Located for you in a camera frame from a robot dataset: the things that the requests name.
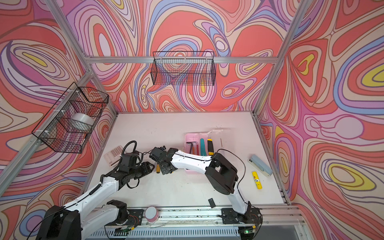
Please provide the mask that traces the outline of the teal utility knife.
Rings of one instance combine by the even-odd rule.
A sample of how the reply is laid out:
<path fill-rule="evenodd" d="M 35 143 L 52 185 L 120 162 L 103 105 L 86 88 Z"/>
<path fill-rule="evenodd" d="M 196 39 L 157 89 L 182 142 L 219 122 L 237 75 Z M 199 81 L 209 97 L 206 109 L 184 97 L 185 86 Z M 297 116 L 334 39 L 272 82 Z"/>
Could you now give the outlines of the teal utility knife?
<path fill-rule="evenodd" d="M 200 139 L 200 154 L 201 156 L 207 156 L 205 139 Z"/>

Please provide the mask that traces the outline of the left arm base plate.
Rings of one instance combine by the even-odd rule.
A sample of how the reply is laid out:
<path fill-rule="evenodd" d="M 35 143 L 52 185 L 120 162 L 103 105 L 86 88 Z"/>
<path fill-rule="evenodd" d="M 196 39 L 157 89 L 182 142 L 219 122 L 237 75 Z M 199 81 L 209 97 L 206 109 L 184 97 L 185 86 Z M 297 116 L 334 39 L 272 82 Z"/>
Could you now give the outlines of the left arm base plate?
<path fill-rule="evenodd" d="M 123 223 L 123 226 L 127 227 L 137 227 L 142 224 L 144 218 L 144 210 L 143 209 L 129 209 L 128 210 L 128 218 Z"/>

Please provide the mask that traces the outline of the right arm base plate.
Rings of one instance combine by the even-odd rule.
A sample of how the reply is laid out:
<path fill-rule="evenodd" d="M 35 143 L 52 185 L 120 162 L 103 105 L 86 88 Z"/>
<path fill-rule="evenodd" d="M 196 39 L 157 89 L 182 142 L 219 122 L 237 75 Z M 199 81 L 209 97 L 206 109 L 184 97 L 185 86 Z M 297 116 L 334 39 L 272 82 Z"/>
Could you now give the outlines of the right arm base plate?
<path fill-rule="evenodd" d="M 222 219 L 225 225 L 252 224 L 257 226 L 263 223 L 263 215 L 259 208 L 250 208 L 245 214 L 237 213 L 232 208 L 223 208 L 218 217 Z"/>

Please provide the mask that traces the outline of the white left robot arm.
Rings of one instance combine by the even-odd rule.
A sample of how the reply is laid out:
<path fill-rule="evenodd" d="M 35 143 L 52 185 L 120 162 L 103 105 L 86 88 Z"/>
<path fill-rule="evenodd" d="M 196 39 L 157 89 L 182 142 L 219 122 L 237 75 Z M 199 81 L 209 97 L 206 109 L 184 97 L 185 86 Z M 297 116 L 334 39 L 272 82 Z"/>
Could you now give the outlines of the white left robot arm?
<path fill-rule="evenodd" d="M 118 164 L 101 175 L 95 187 L 64 206 L 53 206 L 46 212 L 36 226 L 38 240 L 85 240 L 107 224 L 127 223 L 130 214 L 124 202 L 111 200 L 102 209 L 94 210 L 109 196 L 128 186 L 130 180 L 139 181 L 154 170 L 153 164 L 143 162 L 144 155 L 136 150 L 136 141 L 127 145 L 133 146 L 132 152 L 126 153 L 123 148 Z"/>

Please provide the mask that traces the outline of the yellow black utility knife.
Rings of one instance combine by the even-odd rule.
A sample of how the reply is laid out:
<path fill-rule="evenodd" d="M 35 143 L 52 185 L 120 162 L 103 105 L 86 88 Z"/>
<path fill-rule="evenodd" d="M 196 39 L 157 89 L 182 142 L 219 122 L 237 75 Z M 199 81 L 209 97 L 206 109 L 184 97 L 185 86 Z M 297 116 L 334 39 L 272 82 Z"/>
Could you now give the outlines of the yellow black utility knife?
<path fill-rule="evenodd" d="M 215 154 L 213 140 L 212 139 L 207 139 L 207 145 L 208 145 L 209 156 L 213 156 Z"/>

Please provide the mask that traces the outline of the orange handled screwdriver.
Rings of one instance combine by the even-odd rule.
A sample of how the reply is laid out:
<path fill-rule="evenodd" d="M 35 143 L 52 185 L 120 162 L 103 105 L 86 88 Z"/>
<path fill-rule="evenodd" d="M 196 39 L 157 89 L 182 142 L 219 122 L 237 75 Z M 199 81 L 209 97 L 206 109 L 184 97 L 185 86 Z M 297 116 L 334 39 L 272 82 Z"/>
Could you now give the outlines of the orange handled screwdriver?
<path fill-rule="evenodd" d="M 159 174 L 161 172 L 161 168 L 160 168 L 160 165 L 157 164 L 157 167 L 156 167 L 156 173 Z"/>

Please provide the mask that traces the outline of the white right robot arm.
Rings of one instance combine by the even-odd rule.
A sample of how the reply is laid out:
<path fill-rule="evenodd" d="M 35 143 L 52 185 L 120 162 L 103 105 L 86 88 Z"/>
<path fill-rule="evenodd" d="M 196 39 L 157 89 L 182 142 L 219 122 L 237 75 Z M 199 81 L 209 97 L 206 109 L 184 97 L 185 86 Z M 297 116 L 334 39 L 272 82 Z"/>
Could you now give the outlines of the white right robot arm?
<path fill-rule="evenodd" d="M 178 169 L 190 170 L 207 177 L 213 188 L 228 197 L 233 210 L 245 215 L 249 205 L 238 188 L 238 170 L 222 154 L 198 156 L 181 150 L 165 147 L 154 148 L 150 158 L 160 165 L 162 174 L 171 174 Z"/>

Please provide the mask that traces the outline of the pink plastic tool box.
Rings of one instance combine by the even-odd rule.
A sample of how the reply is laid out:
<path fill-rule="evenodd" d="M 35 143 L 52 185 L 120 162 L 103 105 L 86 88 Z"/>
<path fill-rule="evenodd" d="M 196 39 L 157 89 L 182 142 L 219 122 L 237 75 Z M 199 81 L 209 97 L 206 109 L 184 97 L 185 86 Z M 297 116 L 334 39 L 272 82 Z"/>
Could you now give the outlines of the pink plastic tool box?
<path fill-rule="evenodd" d="M 209 155 L 208 139 L 212 141 L 214 152 L 219 149 L 228 149 L 232 143 L 230 129 L 213 129 L 208 132 L 186 133 L 184 152 L 202 156 Z"/>

